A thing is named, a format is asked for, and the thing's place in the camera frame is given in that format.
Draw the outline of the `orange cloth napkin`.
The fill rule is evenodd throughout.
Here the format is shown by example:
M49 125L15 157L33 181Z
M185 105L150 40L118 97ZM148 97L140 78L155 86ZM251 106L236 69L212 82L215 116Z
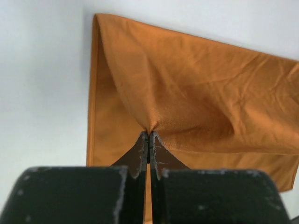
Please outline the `orange cloth napkin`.
M278 193L293 188L298 61L112 14L92 29L88 166L111 166L156 132L190 169L260 170ZM154 224L149 143L144 214Z

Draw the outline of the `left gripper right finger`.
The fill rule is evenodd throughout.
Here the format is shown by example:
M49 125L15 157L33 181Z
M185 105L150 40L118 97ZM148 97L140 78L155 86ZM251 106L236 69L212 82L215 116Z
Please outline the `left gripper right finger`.
M153 223L289 224L274 182L260 170L190 169L149 136Z

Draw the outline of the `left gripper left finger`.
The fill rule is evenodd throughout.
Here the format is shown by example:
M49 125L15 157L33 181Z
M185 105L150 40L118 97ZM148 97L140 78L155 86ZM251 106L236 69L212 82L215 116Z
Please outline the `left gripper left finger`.
M108 167L31 167L17 179L3 224L144 223L148 136Z

